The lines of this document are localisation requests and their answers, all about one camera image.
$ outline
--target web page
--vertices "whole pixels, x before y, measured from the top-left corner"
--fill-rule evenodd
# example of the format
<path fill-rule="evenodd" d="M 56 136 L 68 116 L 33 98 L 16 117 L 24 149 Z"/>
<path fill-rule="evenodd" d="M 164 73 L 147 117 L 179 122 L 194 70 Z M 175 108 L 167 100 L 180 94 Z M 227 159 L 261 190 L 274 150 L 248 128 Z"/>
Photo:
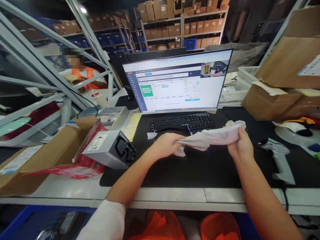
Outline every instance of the web page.
<path fill-rule="evenodd" d="M 123 66 L 141 112 L 213 109 L 230 57 L 228 50 Z"/>

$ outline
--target hand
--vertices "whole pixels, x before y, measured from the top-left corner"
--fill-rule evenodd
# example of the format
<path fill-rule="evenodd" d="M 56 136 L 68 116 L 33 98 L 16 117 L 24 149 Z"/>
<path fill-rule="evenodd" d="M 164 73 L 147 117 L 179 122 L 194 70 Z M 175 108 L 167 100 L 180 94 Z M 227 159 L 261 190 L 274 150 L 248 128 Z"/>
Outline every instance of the hand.
<path fill-rule="evenodd" d="M 234 161 L 247 161 L 254 159 L 251 140 L 242 127 L 238 128 L 240 139 L 228 145 L 228 150 Z"/>
<path fill-rule="evenodd" d="M 181 144 L 175 142 L 182 138 L 185 137 L 175 133 L 165 133 L 148 148 L 144 155 L 147 159 L 151 159 L 153 161 L 168 157 L 181 146 Z"/>

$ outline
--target shelving rack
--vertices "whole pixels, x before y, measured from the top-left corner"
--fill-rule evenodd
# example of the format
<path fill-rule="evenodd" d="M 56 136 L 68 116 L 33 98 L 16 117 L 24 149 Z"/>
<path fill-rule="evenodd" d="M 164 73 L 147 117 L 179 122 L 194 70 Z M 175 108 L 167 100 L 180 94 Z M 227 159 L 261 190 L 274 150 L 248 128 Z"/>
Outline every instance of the shelving rack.
<path fill-rule="evenodd" d="M 200 35 L 205 35 L 205 34 L 213 34 L 213 33 L 220 33 L 220 39 L 219 39 L 219 45 L 221 43 L 221 38 L 222 38 L 222 34 L 224 31 L 224 27 L 225 27 L 225 23 L 226 23 L 226 19 L 227 19 L 227 15 L 228 15 L 228 11 L 229 11 L 229 7 L 226 10 L 220 10 L 220 11 L 215 11 L 215 12 L 208 12 L 208 13 L 201 13 L 201 14 L 195 14 L 195 15 L 191 15 L 191 16 L 185 16 L 184 13 L 182 13 L 180 15 L 180 17 L 176 17 L 176 18 L 170 18 L 170 19 L 161 19 L 161 20 L 156 20 L 156 21 L 150 21 L 150 22 L 142 22 L 142 20 L 140 20 L 141 23 L 141 27 L 142 27 L 142 31 L 143 31 L 143 35 L 146 36 L 145 34 L 145 25 L 149 25 L 149 24 L 154 24 L 154 23 L 161 23 L 161 22 L 170 22 L 170 21 L 176 21 L 176 20 L 180 20 L 180 36 L 175 36 L 175 37 L 165 37 L 165 38 L 157 38 L 157 39 L 146 39 L 146 45 L 147 45 L 147 50 L 148 48 L 148 42 L 152 42 L 152 41 L 160 41 L 160 40 L 169 40 L 169 39 L 175 39 L 175 38 L 180 38 L 180 44 L 181 47 L 184 46 L 184 38 L 186 37 L 192 37 L 192 36 L 200 36 Z M 203 16 L 210 16 L 210 15 L 216 15 L 216 14 L 223 14 L 225 13 L 225 20 L 223 22 L 223 26 L 222 26 L 222 30 L 221 31 L 213 31 L 213 32 L 203 32 L 203 33 L 194 33 L 194 34 L 184 34 L 184 23 L 185 23 L 185 19 L 189 19 L 189 18 L 195 18 L 195 17 L 203 17 Z M 196 50 L 202 50 L 204 48 L 198 48 L 198 49 L 193 49 L 192 51 L 196 51 Z"/>

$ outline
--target forearm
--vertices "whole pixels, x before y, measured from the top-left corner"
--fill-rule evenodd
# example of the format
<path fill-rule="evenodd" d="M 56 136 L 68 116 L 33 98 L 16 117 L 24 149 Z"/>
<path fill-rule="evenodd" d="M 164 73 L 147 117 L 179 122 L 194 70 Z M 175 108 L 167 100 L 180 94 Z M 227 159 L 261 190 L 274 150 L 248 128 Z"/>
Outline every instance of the forearm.
<path fill-rule="evenodd" d="M 262 171 L 249 159 L 236 159 L 247 209 L 262 239 L 302 239 L 302 236 L 272 191 Z"/>

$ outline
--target gray product box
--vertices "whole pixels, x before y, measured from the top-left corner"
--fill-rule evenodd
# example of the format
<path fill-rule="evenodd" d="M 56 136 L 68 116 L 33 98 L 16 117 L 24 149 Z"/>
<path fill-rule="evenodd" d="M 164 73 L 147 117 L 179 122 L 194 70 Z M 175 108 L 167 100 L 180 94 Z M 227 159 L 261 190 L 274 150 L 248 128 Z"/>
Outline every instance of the gray product box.
<path fill-rule="evenodd" d="M 98 132 L 82 154 L 112 169 L 128 169 L 136 150 L 120 130 Z"/>

